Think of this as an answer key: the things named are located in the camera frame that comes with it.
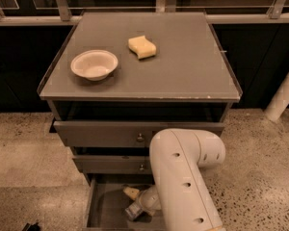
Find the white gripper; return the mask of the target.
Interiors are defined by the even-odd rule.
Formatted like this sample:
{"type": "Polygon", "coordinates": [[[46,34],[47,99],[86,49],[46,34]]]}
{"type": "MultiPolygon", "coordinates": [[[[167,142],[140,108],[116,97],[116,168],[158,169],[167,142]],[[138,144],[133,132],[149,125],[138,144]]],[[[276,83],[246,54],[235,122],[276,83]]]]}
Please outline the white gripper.
{"type": "Polygon", "coordinates": [[[154,216],[161,210],[161,203],[156,186],[139,191],[136,188],[125,187],[123,192],[132,200],[136,200],[141,210],[150,216],[154,216]]]}

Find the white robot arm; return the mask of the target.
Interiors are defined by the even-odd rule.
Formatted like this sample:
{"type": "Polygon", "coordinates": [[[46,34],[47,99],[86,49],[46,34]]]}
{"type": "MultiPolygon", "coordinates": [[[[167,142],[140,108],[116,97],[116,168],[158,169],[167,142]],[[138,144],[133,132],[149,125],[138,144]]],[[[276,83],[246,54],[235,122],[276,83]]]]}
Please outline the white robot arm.
{"type": "Polygon", "coordinates": [[[155,185],[139,191],[126,187],[133,203],[125,209],[133,221],[140,214],[163,213],[167,231],[226,231],[201,176],[203,167],[223,163],[225,146],[212,132],[165,129],[152,138],[149,160],[155,185]]]}

